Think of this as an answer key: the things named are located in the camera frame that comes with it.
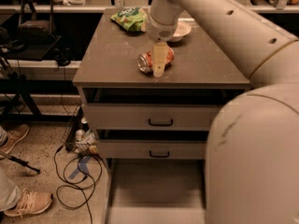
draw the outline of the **shoe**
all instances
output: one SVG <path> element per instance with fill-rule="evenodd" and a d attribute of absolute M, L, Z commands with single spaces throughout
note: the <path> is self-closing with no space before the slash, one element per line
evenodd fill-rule
<path fill-rule="evenodd" d="M 19 217 L 29 214 L 40 214 L 50 206 L 53 195 L 50 192 L 30 192 L 24 190 L 14 209 L 4 211 L 9 217 Z"/>
<path fill-rule="evenodd" d="M 10 153 L 22 139 L 29 133 L 29 126 L 27 124 L 20 125 L 14 130 L 7 131 L 7 142 L 0 147 L 1 152 Z"/>

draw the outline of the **sneaker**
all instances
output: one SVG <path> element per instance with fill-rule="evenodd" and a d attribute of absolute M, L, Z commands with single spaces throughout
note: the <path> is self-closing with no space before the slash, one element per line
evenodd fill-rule
<path fill-rule="evenodd" d="M 50 192 L 30 192 L 24 190 L 15 208 L 4 211 L 9 217 L 40 214 L 50 206 L 53 195 Z"/>
<path fill-rule="evenodd" d="M 0 147 L 0 151 L 10 153 L 12 148 L 15 147 L 22 139 L 29 133 L 29 126 L 27 124 L 20 125 L 14 130 L 7 131 L 7 142 Z"/>

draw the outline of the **shoe sole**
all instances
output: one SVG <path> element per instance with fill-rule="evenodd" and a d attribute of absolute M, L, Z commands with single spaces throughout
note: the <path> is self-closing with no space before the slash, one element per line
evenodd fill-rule
<path fill-rule="evenodd" d="M 16 140 L 16 142 L 15 142 L 15 144 L 6 152 L 6 154 L 9 154 L 10 152 L 11 152 L 11 150 L 16 146 L 16 145 L 18 145 L 19 144 L 19 142 L 21 141 L 21 140 L 23 140 L 26 136 L 27 136 L 27 134 L 29 133 L 29 131 L 30 131 L 30 129 L 28 129 L 27 130 L 27 132 L 21 137 L 21 138 L 19 138 L 18 140 Z M 2 156 L 2 155 L 0 155 L 0 160 L 2 160 L 2 159 L 4 159 L 5 157 L 4 156 Z"/>
<path fill-rule="evenodd" d="M 50 196 L 51 197 L 51 200 L 50 200 L 50 203 L 44 208 L 44 209 L 42 209 L 42 210 L 39 210 L 38 212 L 35 212 L 35 213 L 26 213 L 26 214 L 16 214 L 16 215 L 11 215 L 11 214 L 7 214 L 7 212 L 6 211 L 4 211 L 4 214 L 6 215 L 6 216 L 8 216 L 8 217 L 20 217 L 20 216 L 25 216 L 25 215 L 36 215 L 36 214 L 41 214 L 41 213 L 43 213 L 43 212 L 45 212 L 48 208 L 49 208 L 49 206 L 52 204 L 52 202 L 53 202 L 53 194 Z"/>

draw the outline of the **person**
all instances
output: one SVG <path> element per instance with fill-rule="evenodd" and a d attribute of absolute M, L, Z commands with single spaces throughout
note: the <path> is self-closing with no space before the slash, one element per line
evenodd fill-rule
<path fill-rule="evenodd" d="M 9 154 L 28 133 L 29 126 L 26 124 L 11 131 L 0 126 L 0 151 Z M 50 206 L 52 199 L 50 192 L 32 192 L 27 189 L 21 191 L 0 167 L 0 222 L 3 214 L 9 217 L 40 214 Z"/>

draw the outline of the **drawer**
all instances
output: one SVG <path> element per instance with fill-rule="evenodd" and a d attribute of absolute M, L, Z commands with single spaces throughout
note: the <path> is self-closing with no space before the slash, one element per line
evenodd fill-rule
<path fill-rule="evenodd" d="M 216 105 L 83 104 L 82 109 L 94 131 L 208 131 L 221 108 Z"/>
<path fill-rule="evenodd" d="M 206 142 L 102 141 L 96 143 L 104 159 L 183 159 L 204 160 Z"/>

